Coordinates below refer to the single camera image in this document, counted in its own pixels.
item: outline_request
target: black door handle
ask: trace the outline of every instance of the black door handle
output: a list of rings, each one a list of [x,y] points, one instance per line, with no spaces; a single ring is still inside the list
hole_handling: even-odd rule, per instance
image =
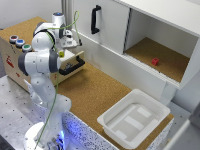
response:
[[[63,76],[66,76],[85,64],[85,61],[82,60],[79,56],[76,57],[76,60],[78,61],[78,64],[74,65],[71,68],[65,69],[65,70],[59,69],[59,73]]]
[[[96,5],[96,8],[92,10],[92,23],[91,23],[92,34],[96,34],[100,31],[98,28],[96,28],[96,12],[98,10],[101,10],[101,7],[98,5]]]

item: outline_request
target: white plastic bin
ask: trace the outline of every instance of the white plastic bin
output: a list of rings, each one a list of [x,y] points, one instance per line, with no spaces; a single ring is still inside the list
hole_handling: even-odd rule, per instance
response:
[[[134,89],[97,121],[105,133],[126,149],[137,148],[170,113],[170,109]]]

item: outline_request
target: red block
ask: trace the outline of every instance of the red block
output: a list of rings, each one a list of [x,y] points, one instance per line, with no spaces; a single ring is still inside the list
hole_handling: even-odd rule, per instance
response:
[[[152,59],[152,64],[153,64],[153,65],[157,66],[158,62],[159,62],[159,59],[158,59],[158,58]]]

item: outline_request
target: cork countertop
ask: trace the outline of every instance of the cork countertop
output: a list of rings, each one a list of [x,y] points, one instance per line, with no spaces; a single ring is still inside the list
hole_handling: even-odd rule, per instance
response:
[[[40,17],[32,18],[0,31],[0,36],[9,42],[11,35],[18,35],[27,44],[31,44],[33,31],[41,21],[45,22]],[[130,91],[131,89],[89,63],[84,65],[83,70],[60,83],[58,88],[59,94],[72,100],[70,111],[120,150],[123,148],[105,134],[102,126],[97,122],[97,118]],[[146,149],[172,119],[173,115],[168,115],[136,150]]]

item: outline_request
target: cabinet shelf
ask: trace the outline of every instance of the cabinet shelf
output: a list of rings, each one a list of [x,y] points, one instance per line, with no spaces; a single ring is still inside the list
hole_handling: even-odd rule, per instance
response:
[[[190,58],[149,38],[144,38],[125,53],[178,82],[181,82],[190,60]],[[151,63],[153,58],[159,59],[157,66]]]

